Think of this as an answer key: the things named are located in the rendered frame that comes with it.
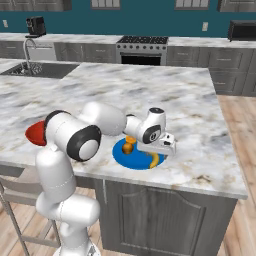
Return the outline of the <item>red bowl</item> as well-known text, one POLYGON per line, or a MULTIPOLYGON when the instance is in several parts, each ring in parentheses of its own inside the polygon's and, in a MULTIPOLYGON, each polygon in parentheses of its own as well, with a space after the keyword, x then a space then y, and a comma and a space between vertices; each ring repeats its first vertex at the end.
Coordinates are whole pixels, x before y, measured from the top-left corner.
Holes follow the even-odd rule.
POLYGON ((31 125, 25 132, 26 138, 34 145, 45 146, 44 121, 41 120, 31 125))

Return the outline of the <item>yellow banana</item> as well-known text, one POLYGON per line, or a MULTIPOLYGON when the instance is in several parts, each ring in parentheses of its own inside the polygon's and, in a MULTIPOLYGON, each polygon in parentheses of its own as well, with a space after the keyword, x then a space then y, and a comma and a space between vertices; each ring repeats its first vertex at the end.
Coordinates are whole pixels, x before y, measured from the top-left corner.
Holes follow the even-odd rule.
POLYGON ((152 169, 154 167, 156 167, 159 163, 159 155, 157 153, 154 153, 154 152, 150 152, 149 153, 152 157, 152 161, 149 165, 149 168, 152 169))

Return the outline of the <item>black microwave oven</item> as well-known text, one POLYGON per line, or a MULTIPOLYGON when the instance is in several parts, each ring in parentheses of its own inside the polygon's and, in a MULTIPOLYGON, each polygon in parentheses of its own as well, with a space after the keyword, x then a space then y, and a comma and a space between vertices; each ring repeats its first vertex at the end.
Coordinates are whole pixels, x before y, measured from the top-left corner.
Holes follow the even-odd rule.
POLYGON ((256 41, 256 20, 231 20, 227 38, 230 41, 256 41))

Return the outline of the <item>steel dishwasher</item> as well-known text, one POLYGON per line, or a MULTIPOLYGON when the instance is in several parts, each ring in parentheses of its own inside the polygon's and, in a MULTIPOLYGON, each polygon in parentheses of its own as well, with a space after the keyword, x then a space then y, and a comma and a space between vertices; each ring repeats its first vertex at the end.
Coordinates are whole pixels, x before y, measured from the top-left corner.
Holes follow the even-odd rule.
POLYGON ((37 43, 36 46, 29 44, 27 46, 29 57, 33 61, 48 60, 56 61, 56 53, 53 43, 37 43))

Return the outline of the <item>grey bar stool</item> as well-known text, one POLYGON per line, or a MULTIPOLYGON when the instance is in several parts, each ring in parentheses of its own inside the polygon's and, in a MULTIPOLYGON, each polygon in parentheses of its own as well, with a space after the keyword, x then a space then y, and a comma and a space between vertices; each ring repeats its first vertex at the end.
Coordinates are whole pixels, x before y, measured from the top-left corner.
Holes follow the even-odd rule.
POLYGON ((24 235, 15 218, 10 203, 35 206, 42 192, 39 177, 35 168, 20 168, 0 165, 0 202, 10 216, 25 256, 30 256, 26 242, 59 248, 60 237, 56 222, 49 219, 38 237, 24 235))

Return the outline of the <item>steel range with oven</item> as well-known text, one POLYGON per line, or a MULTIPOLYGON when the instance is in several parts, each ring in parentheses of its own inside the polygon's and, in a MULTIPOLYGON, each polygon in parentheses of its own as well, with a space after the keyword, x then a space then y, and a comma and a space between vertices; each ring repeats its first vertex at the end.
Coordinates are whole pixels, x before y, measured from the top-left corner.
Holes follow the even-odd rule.
POLYGON ((118 64, 165 66, 166 36, 123 36, 116 43, 118 64))

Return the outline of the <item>grey kitchen sink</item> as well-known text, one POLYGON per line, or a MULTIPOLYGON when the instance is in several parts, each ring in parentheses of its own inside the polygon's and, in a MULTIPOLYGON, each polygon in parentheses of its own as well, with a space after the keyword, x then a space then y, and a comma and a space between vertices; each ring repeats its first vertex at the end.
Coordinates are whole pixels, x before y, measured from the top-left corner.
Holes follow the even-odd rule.
POLYGON ((39 62, 31 62, 28 66, 26 62, 22 62, 2 72, 2 75, 62 79, 77 67, 78 64, 39 62))

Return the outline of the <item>grey island cupboard door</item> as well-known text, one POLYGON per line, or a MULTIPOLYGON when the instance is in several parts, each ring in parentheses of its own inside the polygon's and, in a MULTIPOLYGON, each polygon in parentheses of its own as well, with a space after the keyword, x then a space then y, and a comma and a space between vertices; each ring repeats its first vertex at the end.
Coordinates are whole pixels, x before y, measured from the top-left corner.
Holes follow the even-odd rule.
POLYGON ((103 247, 135 256, 217 256, 237 203, 104 180, 95 193, 103 247))

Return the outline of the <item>grey wall cupboards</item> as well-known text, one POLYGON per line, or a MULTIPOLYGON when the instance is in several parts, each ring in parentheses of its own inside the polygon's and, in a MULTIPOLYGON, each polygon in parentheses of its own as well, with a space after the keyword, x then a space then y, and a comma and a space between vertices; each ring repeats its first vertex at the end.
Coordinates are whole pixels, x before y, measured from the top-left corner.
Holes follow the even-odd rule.
POLYGON ((0 11, 64 12, 72 9, 72 0, 0 0, 0 11))
POLYGON ((256 13, 256 0, 218 0, 219 12, 252 12, 256 13))

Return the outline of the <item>black coffee machine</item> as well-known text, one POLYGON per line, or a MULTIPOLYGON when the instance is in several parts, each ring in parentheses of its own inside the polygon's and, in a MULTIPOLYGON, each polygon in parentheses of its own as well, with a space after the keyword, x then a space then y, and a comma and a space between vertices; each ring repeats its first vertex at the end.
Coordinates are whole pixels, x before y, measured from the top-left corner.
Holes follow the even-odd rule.
POLYGON ((27 38, 38 38, 46 34, 45 22, 42 16, 33 16, 26 19, 28 28, 27 38))

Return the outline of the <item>blue round plate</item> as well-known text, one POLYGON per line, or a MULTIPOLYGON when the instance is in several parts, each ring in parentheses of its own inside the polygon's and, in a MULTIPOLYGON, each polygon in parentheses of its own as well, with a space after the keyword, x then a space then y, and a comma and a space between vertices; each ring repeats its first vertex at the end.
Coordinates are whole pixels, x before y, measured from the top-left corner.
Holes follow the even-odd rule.
MULTIPOLYGON (((149 165, 152 161, 151 155, 147 152, 139 151, 137 149, 137 141, 135 144, 132 144, 133 145, 132 153, 124 154, 122 152, 122 146, 125 143, 127 143, 126 137, 119 140, 113 147, 112 155, 113 155, 113 158, 116 160, 116 162, 126 168, 130 168, 134 170, 150 169, 149 165)), ((158 155, 159 155, 158 165, 160 165, 165 160, 165 157, 162 154, 158 154, 158 155)))

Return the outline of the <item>silver tap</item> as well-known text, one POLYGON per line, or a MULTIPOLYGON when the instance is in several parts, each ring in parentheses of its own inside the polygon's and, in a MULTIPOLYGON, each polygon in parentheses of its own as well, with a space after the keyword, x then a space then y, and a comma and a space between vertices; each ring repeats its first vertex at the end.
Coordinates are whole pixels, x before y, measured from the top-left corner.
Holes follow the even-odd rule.
POLYGON ((28 52, 28 47, 27 47, 28 42, 32 43, 32 46, 34 49, 36 49, 36 43, 31 38, 26 38, 26 40, 23 42, 23 51, 24 51, 24 55, 25 55, 25 59, 26 59, 26 63, 27 63, 27 68, 28 68, 28 71, 31 73, 31 66, 30 66, 30 62, 29 62, 30 57, 29 57, 29 52, 28 52))

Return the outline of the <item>grey base cupboards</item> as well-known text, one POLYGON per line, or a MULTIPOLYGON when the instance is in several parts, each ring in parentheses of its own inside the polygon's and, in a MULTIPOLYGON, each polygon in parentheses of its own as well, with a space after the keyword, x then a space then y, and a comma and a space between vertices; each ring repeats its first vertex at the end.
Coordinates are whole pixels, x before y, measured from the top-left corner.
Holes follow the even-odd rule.
POLYGON ((240 96, 254 50, 246 48, 169 46, 169 66, 208 68, 219 95, 240 96))
POLYGON ((22 41, 0 41, 0 58, 24 59, 22 41))
POLYGON ((115 63, 116 50, 114 44, 68 43, 54 44, 58 61, 115 63))

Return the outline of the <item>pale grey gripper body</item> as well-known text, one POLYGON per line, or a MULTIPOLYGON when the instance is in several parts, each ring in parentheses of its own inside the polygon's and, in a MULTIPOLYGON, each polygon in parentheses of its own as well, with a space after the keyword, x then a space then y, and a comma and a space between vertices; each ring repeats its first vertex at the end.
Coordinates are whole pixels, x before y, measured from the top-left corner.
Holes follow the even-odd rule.
POLYGON ((137 149, 143 152, 158 153, 163 155, 174 155, 176 153, 175 144, 164 145, 158 142, 151 143, 151 144, 144 144, 144 143, 138 142, 137 149))

